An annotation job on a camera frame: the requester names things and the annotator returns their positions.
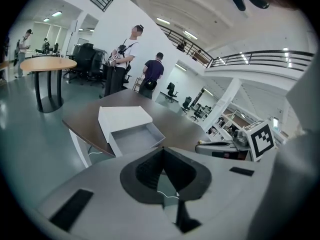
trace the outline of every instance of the cable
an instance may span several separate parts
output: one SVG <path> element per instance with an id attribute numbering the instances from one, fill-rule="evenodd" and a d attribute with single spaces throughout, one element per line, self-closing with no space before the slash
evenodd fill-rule
<path id="1" fill-rule="evenodd" d="M 101 154 L 102 152 L 91 152 L 88 154 L 88 156 L 90 156 L 91 154 Z"/>
<path id="2" fill-rule="evenodd" d="M 176 196 L 167 196 L 165 193 L 163 193 L 163 192 L 161 192 L 161 191 L 159 191 L 159 190 L 157 190 L 157 192 L 163 194 L 166 198 L 176 198 L 176 199 L 179 199 L 179 197 L 176 197 Z"/>

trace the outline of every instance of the navy t-shirt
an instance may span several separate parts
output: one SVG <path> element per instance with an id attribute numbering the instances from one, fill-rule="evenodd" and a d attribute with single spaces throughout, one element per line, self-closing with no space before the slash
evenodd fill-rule
<path id="1" fill-rule="evenodd" d="M 148 68 L 144 78 L 146 80 L 152 79 L 157 81 L 159 77 L 164 74 L 165 68 L 159 60 L 148 60 L 145 65 Z"/>

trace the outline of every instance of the office chair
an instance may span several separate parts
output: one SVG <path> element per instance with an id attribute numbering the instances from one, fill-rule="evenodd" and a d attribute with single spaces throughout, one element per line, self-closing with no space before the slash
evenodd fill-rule
<path id="1" fill-rule="evenodd" d="M 90 43 L 84 43 L 80 48 L 79 52 L 74 56 L 74 60 L 77 65 L 70 69 L 70 73 L 75 73 L 75 76 L 68 80 L 70 83 L 73 79 L 87 78 L 87 72 L 91 69 L 92 60 L 96 53 L 96 50 L 90 45 Z"/>
<path id="2" fill-rule="evenodd" d="M 190 110 L 190 108 L 188 107 L 190 102 L 191 102 L 191 97 L 186 97 L 185 98 L 185 102 L 182 104 L 182 111 L 187 114 L 187 111 Z"/>
<path id="3" fill-rule="evenodd" d="M 200 114 L 201 114 L 200 109 L 201 109 L 201 105 L 198 106 L 198 108 L 196 109 L 196 111 L 193 113 L 194 115 L 191 116 L 191 118 L 194 118 L 194 121 L 199 122 L 198 118 L 200 117 Z"/>
<path id="4" fill-rule="evenodd" d="M 58 52 L 58 47 L 59 47 L 59 44 L 56 43 L 53 47 L 53 53 L 57 53 Z"/>
<path id="5" fill-rule="evenodd" d="M 102 85 L 102 88 L 105 87 L 105 85 L 103 84 L 103 69 L 100 69 L 102 56 L 103 52 L 99 50 L 97 50 L 93 56 L 89 76 L 93 77 L 94 81 L 90 84 L 90 86 L 95 83 L 100 83 Z"/>
<path id="6" fill-rule="evenodd" d="M 177 97 L 177 95 L 175 95 L 175 94 L 177 94 L 177 92 L 174 94 L 175 85 L 171 82 L 171 83 L 169 83 L 167 89 L 168 89 L 169 91 L 168 91 L 168 96 L 166 96 L 165 99 L 169 99 L 170 102 L 173 103 L 173 102 L 174 102 L 174 99 L 173 99 L 173 98 L 174 98 L 174 97 L 175 97 L 175 98 Z"/>

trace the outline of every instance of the brown table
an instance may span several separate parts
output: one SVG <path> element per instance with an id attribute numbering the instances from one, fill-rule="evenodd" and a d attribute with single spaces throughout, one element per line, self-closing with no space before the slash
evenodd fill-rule
<path id="1" fill-rule="evenodd" d="M 62 70 L 74 68 L 77 63 L 74 60 L 61 57 L 36 57 L 23 61 L 20 65 L 24 71 L 34 72 L 34 88 L 37 102 L 37 109 L 42 113 L 50 113 L 59 109 L 63 104 L 61 97 L 61 76 Z M 58 70 L 56 78 L 56 94 L 51 94 L 51 71 Z M 47 71 L 48 96 L 41 99 L 39 90 L 39 72 Z"/>
<path id="2" fill-rule="evenodd" d="M 202 128 L 168 108 L 126 89 L 88 104 L 82 111 L 63 118 L 69 128 L 75 148 L 86 167 L 91 165 L 89 146 L 114 156 L 98 122 L 100 107 L 141 106 L 153 119 L 154 125 L 165 136 L 160 146 L 175 147 L 195 152 L 198 140 L 209 141 Z"/>
<path id="3" fill-rule="evenodd" d="M 193 58 L 196 58 L 198 61 L 202 62 L 203 64 L 209 63 L 209 61 L 205 57 L 203 57 L 202 55 L 200 55 L 197 52 L 194 53 Z"/>

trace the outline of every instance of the table leg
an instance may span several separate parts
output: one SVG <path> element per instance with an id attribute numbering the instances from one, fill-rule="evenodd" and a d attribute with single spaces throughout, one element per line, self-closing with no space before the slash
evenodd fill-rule
<path id="1" fill-rule="evenodd" d="M 76 151 L 79 154 L 81 161 L 83 162 L 85 168 L 92 165 L 90 157 L 88 155 L 87 143 L 79 138 L 72 130 L 70 130 L 70 135 L 75 146 Z"/>
<path id="2" fill-rule="evenodd" d="M 61 78 L 62 78 L 62 70 L 58 70 L 57 78 L 56 78 L 56 94 L 58 96 L 58 106 L 62 106 L 62 98 L 61 98 Z"/>
<path id="3" fill-rule="evenodd" d="M 47 87 L 48 87 L 48 97 L 51 98 L 52 94 L 51 94 L 51 71 L 47 72 Z"/>
<path id="4" fill-rule="evenodd" d="M 38 104 L 38 109 L 39 111 L 42 112 L 42 103 L 41 103 L 41 98 L 40 98 L 40 89 L 39 89 L 39 72 L 36 71 L 34 72 L 34 89 L 35 89 L 35 97 L 36 97 L 36 102 Z"/>

